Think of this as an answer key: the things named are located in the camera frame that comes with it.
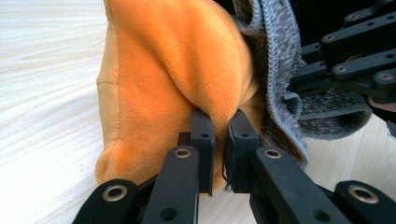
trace orange towel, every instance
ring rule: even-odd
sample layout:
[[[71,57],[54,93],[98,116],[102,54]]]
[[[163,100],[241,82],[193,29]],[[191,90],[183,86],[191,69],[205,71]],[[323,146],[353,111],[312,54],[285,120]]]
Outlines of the orange towel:
[[[257,132],[263,91],[233,18],[212,0],[105,0],[106,48],[97,78],[105,149],[99,184],[157,174],[198,107],[215,127],[214,189],[237,108]]]

